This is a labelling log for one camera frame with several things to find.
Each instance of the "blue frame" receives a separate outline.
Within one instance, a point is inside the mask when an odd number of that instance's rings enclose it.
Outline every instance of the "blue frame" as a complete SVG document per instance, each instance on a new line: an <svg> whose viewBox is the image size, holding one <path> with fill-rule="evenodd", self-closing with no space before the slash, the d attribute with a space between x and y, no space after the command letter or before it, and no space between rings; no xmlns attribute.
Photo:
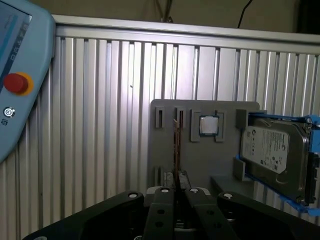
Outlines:
<svg viewBox="0 0 320 240"><path fill-rule="evenodd" d="M24 129L54 52L55 21L51 14L26 0L0 0L32 17L9 73L31 76L34 88L25 96L0 90L0 163L16 146ZM4 116L6 107L15 109L12 118Z"/></svg>

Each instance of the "gray bracket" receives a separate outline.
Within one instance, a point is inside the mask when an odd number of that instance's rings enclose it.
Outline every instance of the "gray bracket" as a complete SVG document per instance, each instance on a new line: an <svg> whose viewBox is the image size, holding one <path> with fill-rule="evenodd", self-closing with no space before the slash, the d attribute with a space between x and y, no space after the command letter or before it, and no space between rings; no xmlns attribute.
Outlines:
<svg viewBox="0 0 320 240"><path fill-rule="evenodd" d="M180 123L180 114L182 112L182 128L185 129L186 128L186 109L184 107L176 107L175 112L176 112L175 119L177 120L178 124Z"/></svg>
<svg viewBox="0 0 320 240"><path fill-rule="evenodd" d="M249 111L247 109L235 110L235 127L237 129L246 129L248 127L250 113L266 114L267 110L257 110L257 111Z"/></svg>
<svg viewBox="0 0 320 240"><path fill-rule="evenodd" d="M245 176L246 173L246 163L238 158L233 158L233 175L240 181L251 181L250 178Z"/></svg>
<svg viewBox="0 0 320 240"><path fill-rule="evenodd" d="M155 108L155 128L165 127L165 108L162 106L157 106Z"/></svg>

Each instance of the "hard drive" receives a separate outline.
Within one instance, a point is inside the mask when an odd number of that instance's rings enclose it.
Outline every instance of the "hard drive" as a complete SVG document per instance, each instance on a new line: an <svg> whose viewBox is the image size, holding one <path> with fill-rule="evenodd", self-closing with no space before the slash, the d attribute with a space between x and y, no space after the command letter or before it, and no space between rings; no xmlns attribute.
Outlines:
<svg viewBox="0 0 320 240"><path fill-rule="evenodd" d="M304 118L250 116L240 149L246 174L299 204L314 203L319 156L310 150L315 128Z"/></svg>

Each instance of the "wall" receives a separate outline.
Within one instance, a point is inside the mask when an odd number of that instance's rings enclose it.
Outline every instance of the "wall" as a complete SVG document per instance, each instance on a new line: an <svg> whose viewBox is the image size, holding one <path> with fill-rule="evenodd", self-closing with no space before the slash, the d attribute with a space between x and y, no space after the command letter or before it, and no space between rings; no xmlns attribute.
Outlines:
<svg viewBox="0 0 320 240"><path fill-rule="evenodd" d="M52 14L159 21L156 0L32 0ZM241 28L294 32L299 0L253 0ZM159 0L165 5L166 0ZM173 0L175 23L236 28L248 0Z"/></svg>

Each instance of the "black cable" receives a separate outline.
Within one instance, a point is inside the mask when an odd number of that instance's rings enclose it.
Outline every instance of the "black cable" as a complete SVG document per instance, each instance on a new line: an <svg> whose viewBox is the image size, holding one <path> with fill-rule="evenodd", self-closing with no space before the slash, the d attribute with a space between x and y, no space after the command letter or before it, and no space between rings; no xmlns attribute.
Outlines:
<svg viewBox="0 0 320 240"><path fill-rule="evenodd" d="M242 22L242 18L244 17L245 11L246 11L247 7L249 7L249 5L252 3L252 1L253 0L249 0L249 2L244 6L237 28L240 28L240 25L241 25L241 22Z"/></svg>

